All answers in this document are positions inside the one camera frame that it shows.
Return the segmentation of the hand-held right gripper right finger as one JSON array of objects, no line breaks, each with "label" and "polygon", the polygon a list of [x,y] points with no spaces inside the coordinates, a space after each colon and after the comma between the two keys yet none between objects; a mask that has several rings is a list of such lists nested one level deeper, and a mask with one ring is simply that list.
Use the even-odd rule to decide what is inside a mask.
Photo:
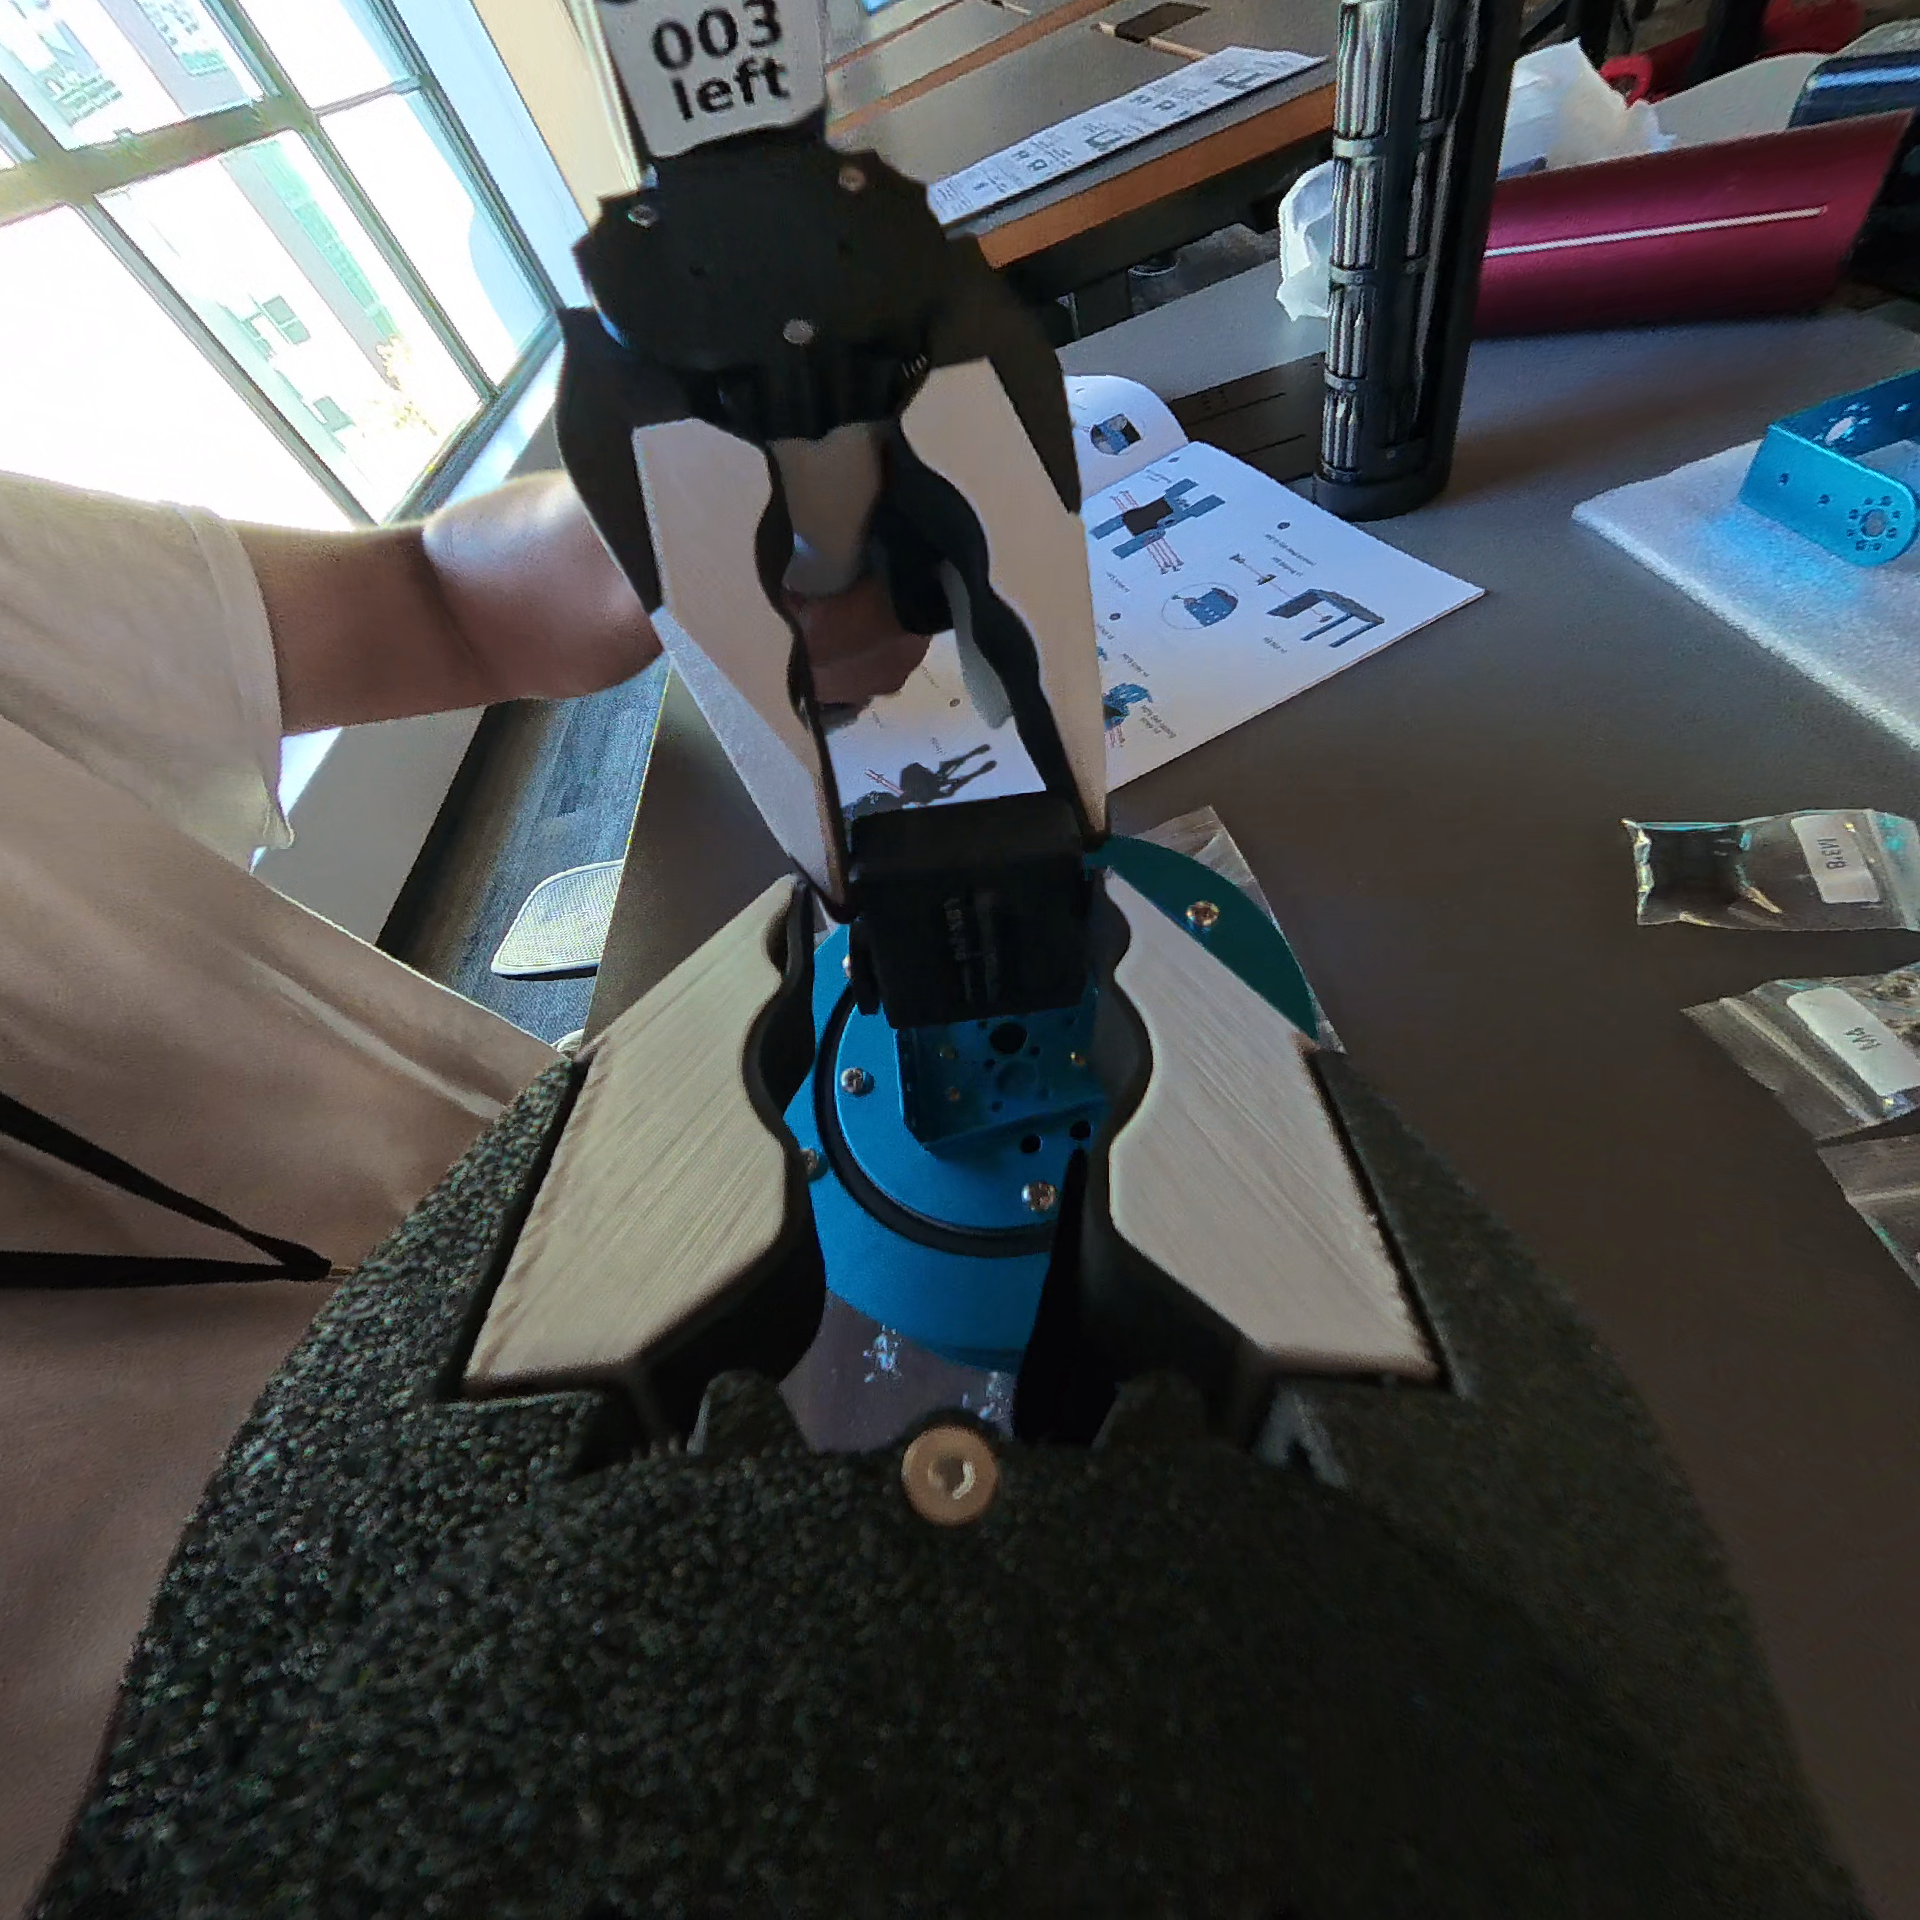
[{"label": "hand-held right gripper right finger", "polygon": [[1129,876],[1098,876],[1090,942],[1107,1109],[1066,1169],[1020,1439],[1090,1444],[1147,1372],[1234,1444],[1285,1376],[1438,1380],[1305,1032]]}]

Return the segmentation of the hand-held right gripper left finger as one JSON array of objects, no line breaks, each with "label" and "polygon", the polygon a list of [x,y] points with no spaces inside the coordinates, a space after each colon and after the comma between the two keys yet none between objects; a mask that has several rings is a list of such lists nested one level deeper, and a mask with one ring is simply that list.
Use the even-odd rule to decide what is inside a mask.
[{"label": "hand-held right gripper left finger", "polygon": [[615,1389],[679,1439],[711,1376],[794,1372],[827,1304],[784,1124],[815,1058],[811,952],[811,892],[783,876],[588,1037],[464,1396]]}]

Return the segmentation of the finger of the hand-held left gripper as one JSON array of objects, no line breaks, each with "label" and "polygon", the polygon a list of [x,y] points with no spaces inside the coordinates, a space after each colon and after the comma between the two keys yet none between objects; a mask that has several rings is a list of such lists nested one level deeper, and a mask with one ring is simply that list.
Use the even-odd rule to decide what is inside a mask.
[{"label": "finger of the hand-held left gripper", "polygon": [[1083,473],[1056,357],[1002,382],[935,366],[901,411],[901,514],[952,564],[960,625],[995,672],[1044,783],[1083,841],[1107,831],[1104,719]]},{"label": "finger of the hand-held left gripper", "polygon": [[794,563],[783,465],[799,487],[806,587],[838,592],[858,572],[858,423],[753,445],[709,419],[668,419],[634,428],[630,445],[662,587],[653,631],[783,851],[847,917],[847,827],[783,600]]}]

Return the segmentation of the teal round robot base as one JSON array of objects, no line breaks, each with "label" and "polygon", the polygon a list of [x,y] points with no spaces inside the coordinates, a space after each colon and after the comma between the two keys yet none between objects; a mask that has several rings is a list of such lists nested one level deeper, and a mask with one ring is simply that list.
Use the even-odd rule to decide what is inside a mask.
[{"label": "teal round robot base", "polygon": [[815,1153],[827,1287],[920,1346],[1013,1368],[1039,1313],[1070,1156],[1104,1120],[1085,1060],[1090,994],[1029,1019],[972,1019],[909,1041],[863,1015],[850,935],[815,950],[815,1067],[788,1099]]}]

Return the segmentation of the black servo with silver horn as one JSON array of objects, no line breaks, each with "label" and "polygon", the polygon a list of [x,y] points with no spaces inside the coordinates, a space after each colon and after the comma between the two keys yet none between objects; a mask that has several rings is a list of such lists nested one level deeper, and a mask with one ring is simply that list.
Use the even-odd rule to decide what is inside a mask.
[{"label": "black servo with silver horn", "polygon": [[889,1026],[1025,1019],[1090,986],[1083,820],[1049,793],[850,822],[850,988]]}]

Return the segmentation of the person's left forearm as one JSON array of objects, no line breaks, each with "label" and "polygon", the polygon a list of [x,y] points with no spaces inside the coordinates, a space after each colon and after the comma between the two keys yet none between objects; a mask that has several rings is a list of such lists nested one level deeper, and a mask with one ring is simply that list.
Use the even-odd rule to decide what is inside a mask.
[{"label": "person's left forearm", "polygon": [[393,724],[623,686],[662,642],[564,473],[420,523],[239,523],[275,631],[280,731]]}]

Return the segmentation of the wooden-topped desk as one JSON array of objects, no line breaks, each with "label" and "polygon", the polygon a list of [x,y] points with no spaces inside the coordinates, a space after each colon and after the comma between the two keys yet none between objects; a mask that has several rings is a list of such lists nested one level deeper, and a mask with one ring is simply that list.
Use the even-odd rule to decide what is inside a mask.
[{"label": "wooden-topped desk", "polygon": [[[827,128],[942,182],[1085,107],[1226,47],[1331,57],[1334,2],[903,2],[903,21],[827,9]],[[1117,289],[1217,225],[1271,225],[1331,139],[1331,60],[1160,132],[963,221],[1035,301]]]}]

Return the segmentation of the white mesh office chair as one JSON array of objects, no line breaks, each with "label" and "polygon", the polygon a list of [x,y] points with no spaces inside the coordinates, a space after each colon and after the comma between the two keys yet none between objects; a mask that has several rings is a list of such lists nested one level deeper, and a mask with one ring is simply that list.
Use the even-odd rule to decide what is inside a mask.
[{"label": "white mesh office chair", "polygon": [[588,976],[600,969],[623,863],[562,870],[531,888],[493,950],[497,976]]}]

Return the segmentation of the black screwdriver bit holder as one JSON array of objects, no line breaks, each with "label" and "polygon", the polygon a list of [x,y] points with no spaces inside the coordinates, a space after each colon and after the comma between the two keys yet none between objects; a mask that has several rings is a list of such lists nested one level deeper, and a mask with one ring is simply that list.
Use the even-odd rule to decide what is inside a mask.
[{"label": "black screwdriver bit holder", "polygon": [[1403,514],[1452,475],[1524,2],[1344,2],[1311,501]]}]

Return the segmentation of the black chest harness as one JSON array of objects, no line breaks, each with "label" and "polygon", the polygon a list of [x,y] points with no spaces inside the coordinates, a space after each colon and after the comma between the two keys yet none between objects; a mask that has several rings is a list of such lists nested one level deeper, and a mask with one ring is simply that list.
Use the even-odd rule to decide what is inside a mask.
[{"label": "black chest harness", "polygon": [[330,1263],[295,1244],[253,1232],[235,1215],[171,1187],[122,1162],[118,1153],[82,1137],[59,1120],[40,1114],[23,1099],[3,1092],[3,1137],[40,1150],[68,1169],[105,1181],[109,1187],[132,1192],[163,1212],[200,1224],[205,1232],[232,1235],[262,1255],[262,1263],[205,1263],[205,1259],[122,1259],[122,1255],[40,1255],[3,1251],[3,1287],[126,1287],[126,1285],[241,1285],[241,1280],[328,1280]]}]

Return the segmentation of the large paned window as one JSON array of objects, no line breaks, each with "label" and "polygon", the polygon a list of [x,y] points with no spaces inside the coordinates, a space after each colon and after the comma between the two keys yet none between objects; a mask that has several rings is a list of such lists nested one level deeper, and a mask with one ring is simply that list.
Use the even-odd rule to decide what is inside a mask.
[{"label": "large paned window", "polygon": [[3,2],[3,469],[425,513],[527,441],[576,225],[477,2]]}]

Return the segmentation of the white foam sheet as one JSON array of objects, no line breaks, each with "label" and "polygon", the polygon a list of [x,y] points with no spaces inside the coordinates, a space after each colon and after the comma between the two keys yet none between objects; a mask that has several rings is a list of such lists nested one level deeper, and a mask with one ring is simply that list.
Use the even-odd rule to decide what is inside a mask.
[{"label": "white foam sheet", "polygon": [[1596,491],[1573,519],[1916,743],[1916,550],[1852,564],[1739,504],[1757,441]]}]

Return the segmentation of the thin white plastic bag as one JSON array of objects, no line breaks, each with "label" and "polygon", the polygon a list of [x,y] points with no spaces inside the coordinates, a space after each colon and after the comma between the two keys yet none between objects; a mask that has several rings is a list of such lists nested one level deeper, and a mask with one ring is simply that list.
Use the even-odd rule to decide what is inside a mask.
[{"label": "thin white plastic bag", "polygon": [[[1664,152],[1674,133],[1650,103],[1629,103],[1576,43],[1524,55],[1514,70],[1501,182],[1611,156]],[[1288,320],[1326,316],[1334,160],[1310,170],[1283,201],[1283,286]]]}]

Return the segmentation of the red metal tube case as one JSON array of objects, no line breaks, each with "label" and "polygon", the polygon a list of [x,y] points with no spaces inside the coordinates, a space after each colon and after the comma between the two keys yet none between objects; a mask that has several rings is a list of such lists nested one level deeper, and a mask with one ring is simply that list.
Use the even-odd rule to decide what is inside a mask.
[{"label": "red metal tube case", "polygon": [[1501,182],[1476,337],[1794,316],[1836,286],[1912,111]]}]

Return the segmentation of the grey plastic case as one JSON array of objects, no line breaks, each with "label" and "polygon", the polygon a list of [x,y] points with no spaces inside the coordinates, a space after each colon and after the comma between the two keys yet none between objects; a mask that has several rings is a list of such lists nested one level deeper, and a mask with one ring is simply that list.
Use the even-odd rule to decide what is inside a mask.
[{"label": "grey plastic case", "polygon": [[1824,57],[1794,101],[1789,132],[1886,111],[1916,111],[1916,43]]}]

